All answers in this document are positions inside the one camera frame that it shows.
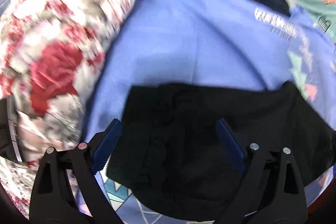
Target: blue gripper pad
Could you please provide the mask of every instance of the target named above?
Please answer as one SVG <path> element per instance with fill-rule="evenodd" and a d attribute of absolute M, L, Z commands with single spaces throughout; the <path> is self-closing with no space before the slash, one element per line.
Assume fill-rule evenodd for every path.
<path fill-rule="evenodd" d="M 224 119 L 220 119 L 216 122 L 216 133 L 224 147 L 225 152 L 231 162 L 233 168 L 235 168 L 241 174 L 245 174 L 245 153 L 242 151 L 237 140 L 234 137 L 233 130 L 225 122 Z"/>
<path fill-rule="evenodd" d="M 114 119 L 103 133 L 98 134 L 105 134 L 105 136 L 92 155 L 91 173 L 93 175 L 103 170 L 117 145 L 121 136 L 121 122 L 118 119 Z"/>

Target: blue cloth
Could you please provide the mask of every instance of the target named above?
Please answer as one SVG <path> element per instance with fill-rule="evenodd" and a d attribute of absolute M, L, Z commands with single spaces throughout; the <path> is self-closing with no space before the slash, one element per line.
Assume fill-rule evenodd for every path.
<path fill-rule="evenodd" d="M 336 128 L 335 48 L 313 24 L 300 7 L 289 18 L 253 0 L 138 0 L 106 56 L 85 141 L 121 119 L 132 85 L 169 82 L 274 90 L 291 80 Z M 118 208 L 129 195 L 116 205 L 120 186 L 114 185 L 109 197 Z M 135 209 L 126 201 L 118 210 L 128 222 L 133 218 L 125 210 Z"/>

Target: red and white floral blanket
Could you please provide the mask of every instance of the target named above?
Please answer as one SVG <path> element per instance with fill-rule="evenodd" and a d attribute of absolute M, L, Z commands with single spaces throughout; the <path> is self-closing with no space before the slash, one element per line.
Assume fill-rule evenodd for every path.
<path fill-rule="evenodd" d="M 135 0 L 11 0 L 0 19 L 0 98 L 14 95 L 27 166 L 0 160 L 0 180 L 27 215 L 46 148 L 72 149 L 105 52 Z"/>

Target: red flower print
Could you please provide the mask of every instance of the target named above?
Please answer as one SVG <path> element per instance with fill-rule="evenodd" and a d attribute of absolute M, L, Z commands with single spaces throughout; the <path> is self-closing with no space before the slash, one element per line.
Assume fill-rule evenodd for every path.
<path fill-rule="evenodd" d="M 28 169 L 31 169 L 32 167 L 39 167 L 41 164 L 42 159 L 37 160 L 30 160 L 26 162 Z"/>
<path fill-rule="evenodd" d="M 12 196 L 11 194 L 8 194 L 9 198 L 12 200 L 12 202 L 15 204 L 16 208 L 23 214 L 25 214 L 24 206 L 29 206 L 29 201 L 25 198 L 19 198 L 17 196 Z"/>
<path fill-rule="evenodd" d="M 93 29 L 90 28 L 84 28 L 86 35 L 89 39 L 95 39 L 96 38 L 96 33 Z"/>
<path fill-rule="evenodd" d="M 68 8 L 68 6 L 61 0 L 47 1 L 46 8 L 53 10 L 60 17 L 73 14 L 73 12 Z"/>
<path fill-rule="evenodd" d="M 28 90 L 27 85 L 25 83 L 23 83 L 23 82 L 20 82 L 19 88 L 20 88 L 20 92 L 22 92 L 22 93 L 26 93 L 27 90 Z"/>
<path fill-rule="evenodd" d="M 0 86 L 2 89 L 2 94 L 0 94 L 0 98 L 4 98 L 12 94 L 12 85 L 14 83 L 14 79 L 8 78 L 2 74 L 0 74 Z"/>
<path fill-rule="evenodd" d="M 89 66 L 96 66 L 102 64 L 104 62 L 104 59 L 105 59 L 104 52 L 99 52 L 94 59 L 87 59 L 86 61 L 89 64 Z"/>
<path fill-rule="evenodd" d="M 78 23 L 71 23 L 64 30 L 65 35 L 74 43 L 83 41 L 83 37 L 86 36 L 85 29 Z"/>
<path fill-rule="evenodd" d="M 41 59 L 31 65 L 31 107 L 44 116 L 47 100 L 56 95 L 78 95 L 73 87 L 75 70 L 82 62 L 82 52 L 71 44 L 56 41 L 42 52 Z"/>
<path fill-rule="evenodd" d="M 18 42 L 23 35 L 23 25 L 24 25 L 24 20 L 22 19 L 17 19 L 14 18 L 10 23 L 9 23 L 9 30 L 8 30 L 8 37 L 13 41 L 13 42 Z"/>

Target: blue patterned fabric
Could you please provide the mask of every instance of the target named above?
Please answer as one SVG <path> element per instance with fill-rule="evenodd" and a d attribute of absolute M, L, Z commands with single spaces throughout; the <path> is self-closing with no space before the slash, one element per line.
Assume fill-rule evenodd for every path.
<path fill-rule="evenodd" d="M 274 90 L 291 80 L 336 128 L 335 47 L 302 8 L 290 12 L 289 18 L 252 0 L 138 0 L 106 56 L 84 140 L 121 119 L 132 85 L 171 82 Z M 144 208 L 129 189 L 101 173 L 112 206 L 128 224 L 186 222 Z M 308 204 L 321 189 L 309 187 Z"/>

